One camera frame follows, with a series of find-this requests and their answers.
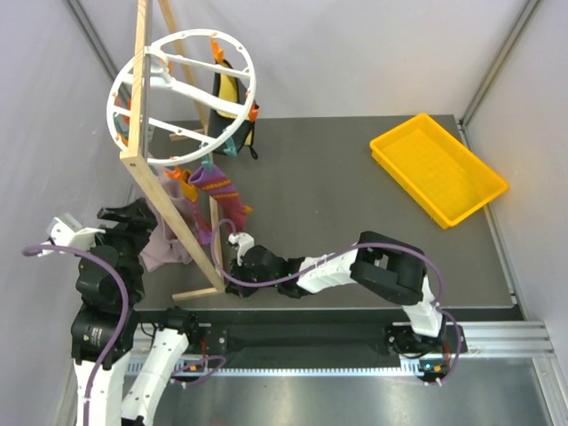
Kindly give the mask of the white round clip hanger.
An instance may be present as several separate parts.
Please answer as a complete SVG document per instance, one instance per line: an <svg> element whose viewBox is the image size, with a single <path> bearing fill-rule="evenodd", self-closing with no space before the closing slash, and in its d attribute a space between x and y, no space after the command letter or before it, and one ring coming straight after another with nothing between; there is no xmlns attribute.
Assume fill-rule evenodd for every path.
<svg viewBox="0 0 568 426"><path fill-rule="evenodd" d="M256 70L243 43L227 33L207 28L187 29L159 38L145 47L149 58L150 88L144 156L154 166L170 167L189 162L210 163L214 153L235 156L246 145L247 132L258 115ZM206 91L192 76L177 79L172 70L179 65L190 72L209 71L214 83L231 80L236 95L229 99L217 89ZM106 126L115 145L125 151L130 135L130 105L133 57L115 77L106 100ZM200 130L182 127L167 119L172 102L181 107L193 104L206 113ZM148 152L151 129L165 130L173 139L190 139L189 152L170 158L155 158Z"/></svg>

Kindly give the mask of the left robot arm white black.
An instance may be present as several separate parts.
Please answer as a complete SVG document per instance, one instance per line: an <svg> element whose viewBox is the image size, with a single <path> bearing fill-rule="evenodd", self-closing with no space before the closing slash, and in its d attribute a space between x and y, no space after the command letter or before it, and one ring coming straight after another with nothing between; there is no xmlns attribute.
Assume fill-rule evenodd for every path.
<svg viewBox="0 0 568 426"><path fill-rule="evenodd" d="M135 310L145 296L140 254L157 226L143 199L103 208L95 243L78 264L75 287L83 305L71 326L71 356L79 395L79 425L151 425L162 394L184 352L201 346L195 315L181 308L164 311L150 351L130 390L123 389L134 337L141 322Z"/></svg>

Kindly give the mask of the wooden hanger stand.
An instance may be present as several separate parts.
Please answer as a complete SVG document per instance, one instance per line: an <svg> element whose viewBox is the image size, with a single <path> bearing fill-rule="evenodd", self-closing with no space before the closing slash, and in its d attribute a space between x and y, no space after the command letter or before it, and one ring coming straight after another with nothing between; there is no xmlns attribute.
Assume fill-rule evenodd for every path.
<svg viewBox="0 0 568 426"><path fill-rule="evenodd" d="M225 292L225 280L209 261L206 252L186 225L185 220L179 214L175 205L171 202L158 177L151 171L144 156L147 119L149 118L149 113L147 112L149 106L148 89L150 88L150 65L149 58L145 54L145 47L151 37L152 7L153 3L151 1L139 1L137 3L133 84L130 105L130 135L129 144L126 150L120 153L120 159L139 189L147 196L173 233L181 241L209 283L208 288L174 294L172 300L179 303L200 297L221 295Z"/></svg>

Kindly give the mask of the maroon orange striped sock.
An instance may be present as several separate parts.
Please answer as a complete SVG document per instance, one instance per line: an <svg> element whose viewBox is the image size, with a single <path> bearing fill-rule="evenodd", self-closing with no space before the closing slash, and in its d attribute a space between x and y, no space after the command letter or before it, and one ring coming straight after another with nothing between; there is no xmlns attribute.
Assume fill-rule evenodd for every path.
<svg viewBox="0 0 568 426"><path fill-rule="evenodd" d="M191 171L183 169L180 175L180 188L183 196L189 204L190 210L193 213L193 218L197 226L199 243L209 245L211 242L211 227L210 222L201 213L199 203L199 190L190 182Z"/></svg>

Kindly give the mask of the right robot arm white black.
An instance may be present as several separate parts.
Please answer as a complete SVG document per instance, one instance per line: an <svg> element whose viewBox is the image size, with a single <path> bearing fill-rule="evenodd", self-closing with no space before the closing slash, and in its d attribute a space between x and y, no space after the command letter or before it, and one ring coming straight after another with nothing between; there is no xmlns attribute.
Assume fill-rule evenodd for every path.
<svg viewBox="0 0 568 426"><path fill-rule="evenodd" d="M441 277L437 266L419 248L366 231L342 251L318 257L283 258L255 244L247 233L231 233L236 251L230 266L229 293L249 296L260 288L275 288L299 299L347 285L360 285L403 309L410 322L410 342L391 338L403 354L434 351L447 338L446 321L430 288L428 271Z"/></svg>

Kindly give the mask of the pink sock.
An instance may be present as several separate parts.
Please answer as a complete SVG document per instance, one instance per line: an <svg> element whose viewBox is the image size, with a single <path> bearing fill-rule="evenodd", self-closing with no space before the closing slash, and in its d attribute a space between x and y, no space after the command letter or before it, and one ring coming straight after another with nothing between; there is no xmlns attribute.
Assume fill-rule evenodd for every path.
<svg viewBox="0 0 568 426"><path fill-rule="evenodd" d="M168 177L165 174L166 168L163 166L153 166L153 170L174 207L184 219L185 224L192 232L195 232L196 223L193 212L182 194L179 182ZM144 195L144 198L157 221L157 226L151 232L149 241L140 254L146 269L152 272L164 264L190 264L193 259L185 246L148 197Z"/></svg>

